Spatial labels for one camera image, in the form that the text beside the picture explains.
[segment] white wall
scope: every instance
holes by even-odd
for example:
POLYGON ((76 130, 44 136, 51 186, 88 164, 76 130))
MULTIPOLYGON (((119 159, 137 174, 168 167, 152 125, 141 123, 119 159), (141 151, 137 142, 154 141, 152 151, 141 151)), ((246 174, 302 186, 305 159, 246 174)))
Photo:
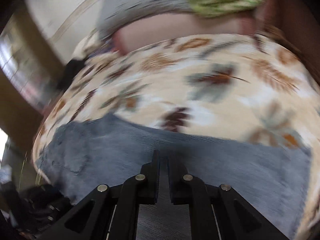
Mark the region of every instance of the white wall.
POLYGON ((96 27, 102 0, 25 0, 40 32, 63 63, 96 27))

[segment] gray fabric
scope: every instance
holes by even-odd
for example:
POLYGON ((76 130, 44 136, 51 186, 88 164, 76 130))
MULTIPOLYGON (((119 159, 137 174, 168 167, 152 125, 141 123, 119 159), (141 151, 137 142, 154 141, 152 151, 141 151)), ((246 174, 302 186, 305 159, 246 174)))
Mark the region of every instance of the gray fabric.
POLYGON ((170 11, 192 12, 192 9, 188 0, 103 0, 97 22, 99 38, 108 37, 140 18, 170 11))
POLYGON ((101 183, 122 184, 161 152, 159 200, 141 206, 137 239, 190 239, 187 206, 170 204, 165 157, 178 152, 205 183, 230 184, 290 239, 307 194, 310 151, 250 145, 142 127, 112 114, 58 128, 37 165, 77 203, 101 183))

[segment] pink cushion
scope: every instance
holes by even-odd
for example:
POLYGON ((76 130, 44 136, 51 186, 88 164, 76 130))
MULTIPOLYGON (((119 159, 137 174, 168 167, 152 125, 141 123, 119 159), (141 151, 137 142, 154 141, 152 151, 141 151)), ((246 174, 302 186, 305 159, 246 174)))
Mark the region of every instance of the pink cushion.
POLYGON ((164 13, 140 19, 113 35, 115 46, 125 55, 158 41, 194 34, 253 34, 256 30, 251 11, 217 18, 201 18, 190 13, 164 13))

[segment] triangular cutout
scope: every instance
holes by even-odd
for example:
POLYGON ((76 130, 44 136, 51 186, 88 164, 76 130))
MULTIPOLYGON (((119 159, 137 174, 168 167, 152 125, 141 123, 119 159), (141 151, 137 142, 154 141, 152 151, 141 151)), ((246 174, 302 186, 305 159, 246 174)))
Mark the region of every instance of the triangular cutout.
POLYGON ((94 200, 89 201, 82 209, 80 209, 65 223, 65 227, 74 232, 81 233, 87 224, 94 204, 94 200))
POLYGON ((250 233, 261 227, 261 223, 237 200, 233 205, 239 217, 240 224, 246 233, 250 233))

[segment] metal pin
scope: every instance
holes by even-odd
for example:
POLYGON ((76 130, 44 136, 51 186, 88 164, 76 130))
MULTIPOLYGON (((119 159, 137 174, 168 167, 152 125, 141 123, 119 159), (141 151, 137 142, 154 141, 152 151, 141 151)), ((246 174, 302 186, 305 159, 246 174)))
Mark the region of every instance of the metal pin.
POLYGON ((107 188, 108 188, 107 185, 101 184, 101 185, 99 185, 99 186, 97 187, 97 190, 100 191, 100 192, 104 192, 104 191, 107 190, 107 188))
POLYGON ((186 181, 190 181, 190 180, 193 179, 193 177, 190 174, 186 174, 186 175, 183 176, 183 179, 186 180, 186 181))
POLYGON ((228 184, 221 184, 221 189, 224 191, 229 191, 231 189, 231 186, 228 184))
POLYGON ((138 175, 136 176, 136 180, 144 180, 145 178, 146 178, 146 176, 143 175, 143 174, 138 174, 138 175))

